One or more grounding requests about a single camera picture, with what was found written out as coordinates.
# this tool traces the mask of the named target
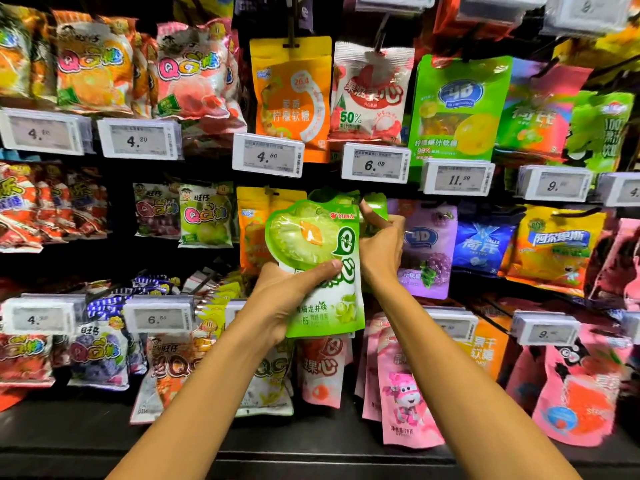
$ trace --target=cartoon character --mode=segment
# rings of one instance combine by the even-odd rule
[[[383,387],[383,392],[394,397],[394,402],[397,404],[397,408],[394,411],[397,423],[423,426],[424,422],[418,413],[417,407],[424,403],[424,400],[413,376],[411,374],[396,374],[392,372],[389,374],[389,378],[392,385]]]

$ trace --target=human hand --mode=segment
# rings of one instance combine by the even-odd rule
[[[342,270],[342,261],[332,259],[304,273],[291,274],[276,263],[262,266],[258,282],[239,315],[249,316],[257,326],[263,327],[271,347],[284,339],[287,318],[302,300],[320,283],[336,277]]]
[[[364,279],[373,287],[375,280],[397,280],[404,243],[404,217],[389,215],[386,221],[364,200],[360,211],[365,220],[379,228],[373,237],[360,240],[360,268]]]

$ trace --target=forearm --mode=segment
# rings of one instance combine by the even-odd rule
[[[108,478],[204,478],[253,374],[273,345],[266,336],[260,323],[238,315]]]
[[[398,282],[374,280],[415,380],[456,459],[475,479],[579,479],[527,414]]]

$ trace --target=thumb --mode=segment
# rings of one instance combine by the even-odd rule
[[[330,280],[342,270],[342,261],[332,259],[319,264],[313,269],[295,275],[298,290],[308,295],[313,289],[325,280]]]

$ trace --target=human arm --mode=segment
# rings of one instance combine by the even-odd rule
[[[474,479],[579,479],[532,419],[437,325],[397,280],[404,218],[360,242],[366,281],[402,345],[413,376],[458,462]]]
[[[341,268],[341,261],[332,260],[290,274],[267,263],[242,311],[108,479],[204,478],[253,374],[268,350],[284,339],[288,316]]]

